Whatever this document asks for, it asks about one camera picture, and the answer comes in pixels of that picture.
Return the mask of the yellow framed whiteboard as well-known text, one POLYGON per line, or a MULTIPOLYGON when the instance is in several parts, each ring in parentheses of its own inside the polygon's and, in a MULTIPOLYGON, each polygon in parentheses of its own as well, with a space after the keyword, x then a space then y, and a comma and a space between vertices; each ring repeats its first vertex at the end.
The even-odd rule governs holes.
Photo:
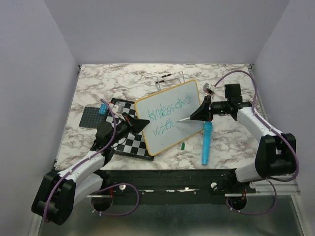
POLYGON ((195 80, 143 97, 137 100, 134 106, 139 119, 150 121, 142 130, 142 135, 151 156, 165 151, 203 129, 201 121, 181 121, 190 117, 200 106, 195 80))

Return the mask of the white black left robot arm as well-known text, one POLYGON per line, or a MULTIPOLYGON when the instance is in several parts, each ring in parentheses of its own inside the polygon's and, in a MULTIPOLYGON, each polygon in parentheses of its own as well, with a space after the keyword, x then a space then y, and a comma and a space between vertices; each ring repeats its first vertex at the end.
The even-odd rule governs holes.
POLYGON ((45 222, 62 225, 71 215, 73 207, 89 194, 104 194, 108 180, 96 174, 114 154, 113 144, 129 134, 137 135, 149 120, 133 118, 123 113, 120 123, 104 121, 96 128, 95 140, 79 162, 66 170, 50 171, 44 177, 35 196, 31 211, 45 222))

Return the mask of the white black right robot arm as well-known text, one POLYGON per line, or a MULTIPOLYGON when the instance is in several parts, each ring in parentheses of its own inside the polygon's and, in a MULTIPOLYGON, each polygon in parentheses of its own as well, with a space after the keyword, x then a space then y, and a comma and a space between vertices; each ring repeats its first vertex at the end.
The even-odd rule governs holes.
POLYGON ((235 169, 226 181, 227 189, 233 193, 244 187, 244 182, 293 174, 298 170, 296 160, 296 139, 290 133, 275 129, 253 107, 243 101, 240 84, 224 87, 225 101, 213 102, 214 89, 209 84, 203 87, 207 94, 200 107, 190 116, 190 120, 205 123, 204 134, 210 132, 208 126, 215 115, 230 115, 242 124, 258 141, 254 162, 235 169))

